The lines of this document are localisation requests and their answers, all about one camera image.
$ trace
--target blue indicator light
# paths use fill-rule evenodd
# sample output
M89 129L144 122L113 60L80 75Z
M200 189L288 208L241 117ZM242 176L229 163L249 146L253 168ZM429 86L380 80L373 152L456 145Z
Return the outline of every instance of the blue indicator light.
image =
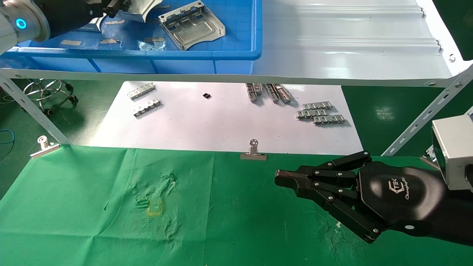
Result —
M17 27L20 29L26 29L26 21L22 18L17 18L16 21Z

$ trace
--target stool caster wheel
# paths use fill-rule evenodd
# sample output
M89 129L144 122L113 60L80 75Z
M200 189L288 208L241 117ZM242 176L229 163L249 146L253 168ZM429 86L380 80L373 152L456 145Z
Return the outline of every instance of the stool caster wheel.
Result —
M51 109L45 109L43 114L45 114L46 116L52 116L53 115L53 111Z
M71 101L72 103L77 103L79 101L79 99L77 99L77 96L71 95L69 97L69 101Z
M68 91L73 91L74 90L74 87L70 84L70 83L66 83L66 89Z

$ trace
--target green cloth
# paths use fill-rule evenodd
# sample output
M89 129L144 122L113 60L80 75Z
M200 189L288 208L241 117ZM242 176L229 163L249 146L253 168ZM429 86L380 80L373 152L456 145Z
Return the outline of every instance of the green cloth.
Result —
M472 247L437 239L387 231L366 244L274 184L277 169L332 158L64 146L30 160L0 201L0 265L471 264Z

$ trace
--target white shelf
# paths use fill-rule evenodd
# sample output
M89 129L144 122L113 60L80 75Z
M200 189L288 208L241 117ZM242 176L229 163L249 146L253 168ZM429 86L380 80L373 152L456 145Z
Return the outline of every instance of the white shelf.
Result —
M379 86L435 80L447 87L469 65L431 0L263 0L263 54L253 75L2 72L9 78Z

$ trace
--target blue cable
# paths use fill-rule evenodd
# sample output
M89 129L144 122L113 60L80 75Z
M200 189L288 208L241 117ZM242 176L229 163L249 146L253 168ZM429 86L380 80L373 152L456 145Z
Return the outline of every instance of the blue cable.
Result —
M10 132L10 134L11 134L11 141L10 142L0 142L0 145L11 144L10 150L7 152L7 154L5 154L5 157L6 157L7 155L10 154L11 150L13 149L13 146L15 146L15 134L13 133L13 131L11 131L9 129L0 130L0 133L2 133L2 132Z

